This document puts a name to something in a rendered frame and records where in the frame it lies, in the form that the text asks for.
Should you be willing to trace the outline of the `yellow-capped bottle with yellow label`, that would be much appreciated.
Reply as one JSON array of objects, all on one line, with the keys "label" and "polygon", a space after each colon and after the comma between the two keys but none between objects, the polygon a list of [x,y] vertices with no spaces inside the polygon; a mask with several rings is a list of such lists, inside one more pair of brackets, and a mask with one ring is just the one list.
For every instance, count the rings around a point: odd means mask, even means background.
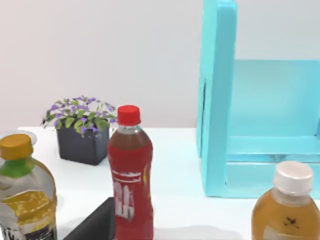
[{"label": "yellow-capped bottle with yellow label", "polygon": [[52,173],[33,157],[27,134],[0,139],[0,229],[3,240],[58,240]]}]

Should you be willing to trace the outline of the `purple flower plant dark pot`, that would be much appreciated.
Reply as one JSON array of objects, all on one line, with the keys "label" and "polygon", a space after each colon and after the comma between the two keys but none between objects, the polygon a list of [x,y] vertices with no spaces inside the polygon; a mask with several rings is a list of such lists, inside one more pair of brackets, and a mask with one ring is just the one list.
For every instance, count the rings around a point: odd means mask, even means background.
[{"label": "purple flower plant dark pot", "polygon": [[55,128],[61,159],[96,166],[107,157],[110,126],[116,121],[115,106],[81,95],[55,101],[41,125]]}]

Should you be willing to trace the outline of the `red bottle with red cap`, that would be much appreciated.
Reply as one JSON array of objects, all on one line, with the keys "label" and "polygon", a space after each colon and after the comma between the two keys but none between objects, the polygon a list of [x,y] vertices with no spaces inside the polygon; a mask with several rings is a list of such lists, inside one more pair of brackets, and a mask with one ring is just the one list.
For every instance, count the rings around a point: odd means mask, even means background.
[{"label": "red bottle with red cap", "polygon": [[140,123],[138,106],[120,106],[118,127],[107,145],[113,182],[114,240],[154,239],[150,184],[153,144]]}]

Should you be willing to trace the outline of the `light blue rack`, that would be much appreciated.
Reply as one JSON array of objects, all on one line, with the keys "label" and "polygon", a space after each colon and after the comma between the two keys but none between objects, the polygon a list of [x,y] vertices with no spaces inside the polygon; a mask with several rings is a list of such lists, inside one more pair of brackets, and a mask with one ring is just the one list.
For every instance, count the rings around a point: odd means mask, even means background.
[{"label": "light blue rack", "polygon": [[236,60],[236,0],[202,0],[196,147],[204,194],[258,198],[307,163],[320,199],[320,59]]}]

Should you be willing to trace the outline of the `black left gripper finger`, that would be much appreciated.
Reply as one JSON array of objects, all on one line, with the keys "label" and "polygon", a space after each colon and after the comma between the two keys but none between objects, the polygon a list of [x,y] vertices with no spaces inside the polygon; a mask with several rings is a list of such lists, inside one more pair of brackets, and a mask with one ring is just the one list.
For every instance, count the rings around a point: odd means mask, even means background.
[{"label": "black left gripper finger", "polygon": [[63,240],[114,240],[115,204],[109,197]]}]

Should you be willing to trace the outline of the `amber bottle with white cap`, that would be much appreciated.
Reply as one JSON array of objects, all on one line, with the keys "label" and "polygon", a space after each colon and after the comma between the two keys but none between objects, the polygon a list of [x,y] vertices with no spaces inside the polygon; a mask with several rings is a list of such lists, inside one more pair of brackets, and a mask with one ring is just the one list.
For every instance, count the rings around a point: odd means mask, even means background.
[{"label": "amber bottle with white cap", "polygon": [[313,170],[306,163],[282,161],[273,187],[251,214],[251,240],[320,240],[320,210],[310,196]]}]

